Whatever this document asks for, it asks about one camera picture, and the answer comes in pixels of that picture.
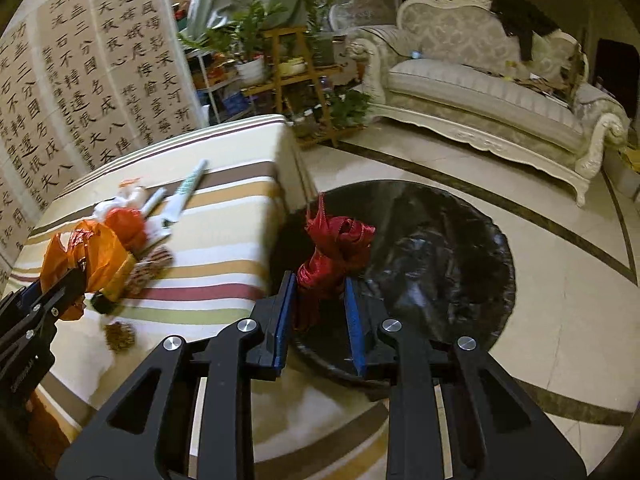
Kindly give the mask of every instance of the cardboard box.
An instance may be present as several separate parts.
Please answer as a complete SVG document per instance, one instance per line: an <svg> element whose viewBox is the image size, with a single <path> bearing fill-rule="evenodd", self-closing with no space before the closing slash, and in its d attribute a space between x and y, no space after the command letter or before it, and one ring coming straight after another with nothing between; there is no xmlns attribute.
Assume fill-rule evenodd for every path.
<svg viewBox="0 0 640 480"><path fill-rule="evenodd" d="M604 170L616 189L634 200L640 194L640 174L631 169L626 158L618 150L607 149L604 153Z"/></svg>

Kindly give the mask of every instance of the metal bolt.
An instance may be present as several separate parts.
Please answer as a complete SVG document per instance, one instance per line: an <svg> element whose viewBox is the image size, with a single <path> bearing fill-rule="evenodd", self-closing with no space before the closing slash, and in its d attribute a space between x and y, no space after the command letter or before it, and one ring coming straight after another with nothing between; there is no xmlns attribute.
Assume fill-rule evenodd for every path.
<svg viewBox="0 0 640 480"><path fill-rule="evenodd" d="M240 332L251 332L251 330L255 330L258 324L253 319L241 319L238 321L238 330Z"/></svg>
<svg viewBox="0 0 640 480"><path fill-rule="evenodd" d="M458 346L463 350L473 350L476 348L476 340L468 335L463 335L458 339Z"/></svg>
<svg viewBox="0 0 640 480"><path fill-rule="evenodd" d="M165 350L171 352L177 348L180 348L182 345L182 339L180 339L177 335L171 335L167 339L164 340L162 346Z"/></svg>
<svg viewBox="0 0 640 480"><path fill-rule="evenodd" d="M397 332L402 328L402 323L400 323L397 319L385 319L382 322L382 328L384 328L387 332Z"/></svg>

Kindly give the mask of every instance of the red ribbon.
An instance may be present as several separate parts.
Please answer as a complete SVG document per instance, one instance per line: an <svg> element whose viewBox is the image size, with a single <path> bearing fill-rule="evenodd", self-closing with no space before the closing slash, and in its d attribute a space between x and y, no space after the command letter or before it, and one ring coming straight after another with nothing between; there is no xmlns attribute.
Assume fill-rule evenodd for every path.
<svg viewBox="0 0 640 480"><path fill-rule="evenodd" d="M311 218L306 209L306 232L316 244L313 256L298 269L300 300L294 324L306 330L320 319L320 300L342 291L344 277L364 268L369 261L376 228L346 216L329 216L324 194L318 197L318 212Z"/></svg>

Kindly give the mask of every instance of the white sofa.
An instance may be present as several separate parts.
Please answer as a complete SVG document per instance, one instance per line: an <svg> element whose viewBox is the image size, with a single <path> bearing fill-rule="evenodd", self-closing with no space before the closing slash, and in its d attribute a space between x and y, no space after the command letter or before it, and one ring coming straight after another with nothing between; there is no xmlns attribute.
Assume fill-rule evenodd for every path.
<svg viewBox="0 0 640 480"><path fill-rule="evenodd" d="M571 184L578 206L600 171L604 144L623 144L629 119L608 94L584 82L565 108L504 78L530 73L562 82L576 40L561 31L534 35L533 60L489 11L492 0L407 0L397 25L353 28L347 50L366 62L371 114L418 124L479 150L530 164ZM412 59L412 52L423 59Z"/></svg>

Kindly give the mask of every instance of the black garbage bin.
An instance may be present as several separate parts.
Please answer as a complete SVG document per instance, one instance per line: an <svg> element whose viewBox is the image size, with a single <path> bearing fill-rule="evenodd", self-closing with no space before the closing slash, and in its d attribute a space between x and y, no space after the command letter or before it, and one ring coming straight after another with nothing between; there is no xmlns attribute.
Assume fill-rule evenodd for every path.
<svg viewBox="0 0 640 480"><path fill-rule="evenodd" d="M469 335L491 348L513 309L515 274L507 239L488 216L447 191L402 180L332 189L324 203L328 215L376 228L369 265L358 278L390 314L417 324L427 338ZM280 230L270 259L272 294L284 272L314 252L305 213L289 215ZM386 390L357 376L340 299L322 301L320 316L319 324L293 335L302 358L341 384Z"/></svg>

